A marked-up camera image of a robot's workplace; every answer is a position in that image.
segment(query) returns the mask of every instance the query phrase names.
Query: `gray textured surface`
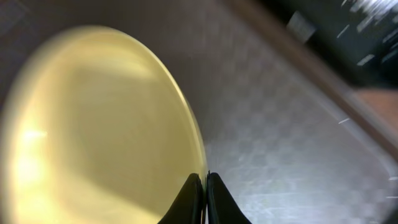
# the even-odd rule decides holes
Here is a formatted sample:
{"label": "gray textured surface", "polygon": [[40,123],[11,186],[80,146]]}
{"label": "gray textured surface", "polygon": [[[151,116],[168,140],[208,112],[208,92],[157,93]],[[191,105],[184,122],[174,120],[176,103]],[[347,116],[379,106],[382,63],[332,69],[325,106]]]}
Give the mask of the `gray textured surface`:
{"label": "gray textured surface", "polygon": [[[28,6],[12,33],[19,42],[1,46],[2,66],[63,27],[115,27],[170,70],[197,117],[209,168],[253,223],[378,223],[395,203],[396,165],[352,121],[338,124],[346,116],[220,2],[118,1],[65,22],[87,5],[47,4],[44,14]],[[16,68],[5,67],[10,82]]]}

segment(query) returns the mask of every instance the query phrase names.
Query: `yellow bowl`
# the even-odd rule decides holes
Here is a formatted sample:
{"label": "yellow bowl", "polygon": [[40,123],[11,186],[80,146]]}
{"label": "yellow bowl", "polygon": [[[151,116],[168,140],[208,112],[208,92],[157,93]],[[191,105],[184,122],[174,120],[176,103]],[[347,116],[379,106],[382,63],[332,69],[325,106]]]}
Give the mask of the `yellow bowl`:
{"label": "yellow bowl", "polygon": [[156,223],[188,175],[206,172],[170,73],[107,27],[67,31],[34,54],[1,137],[6,223]]}

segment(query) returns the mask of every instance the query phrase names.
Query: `yellow plate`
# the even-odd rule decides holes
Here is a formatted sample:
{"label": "yellow plate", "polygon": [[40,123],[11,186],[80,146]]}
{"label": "yellow plate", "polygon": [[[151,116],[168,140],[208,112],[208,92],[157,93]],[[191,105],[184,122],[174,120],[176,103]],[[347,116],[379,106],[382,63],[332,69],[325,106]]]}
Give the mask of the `yellow plate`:
{"label": "yellow plate", "polygon": [[132,37],[82,27],[21,71],[2,126],[6,223],[156,223],[192,172],[195,118],[160,60]]}

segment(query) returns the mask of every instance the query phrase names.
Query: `black object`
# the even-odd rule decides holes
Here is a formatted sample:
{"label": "black object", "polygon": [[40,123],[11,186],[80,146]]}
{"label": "black object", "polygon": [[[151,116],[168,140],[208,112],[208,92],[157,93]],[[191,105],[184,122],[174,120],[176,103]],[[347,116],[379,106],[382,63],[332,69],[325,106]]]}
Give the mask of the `black object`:
{"label": "black object", "polygon": [[[207,175],[209,224],[251,224],[232,198],[217,173]],[[177,198],[159,224],[199,224],[204,209],[203,189],[198,174],[190,174]]]}

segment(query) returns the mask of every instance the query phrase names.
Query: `brown edge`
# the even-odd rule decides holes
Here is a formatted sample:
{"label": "brown edge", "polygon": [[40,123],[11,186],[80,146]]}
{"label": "brown edge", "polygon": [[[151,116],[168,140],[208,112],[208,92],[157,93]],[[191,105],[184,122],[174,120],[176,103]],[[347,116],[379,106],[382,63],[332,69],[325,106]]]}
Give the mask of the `brown edge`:
{"label": "brown edge", "polygon": [[285,26],[256,0],[223,0],[321,89],[352,120],[398,162],[398,144],[391,129],[355,96],[354,91],[311,50],[295,40]]}

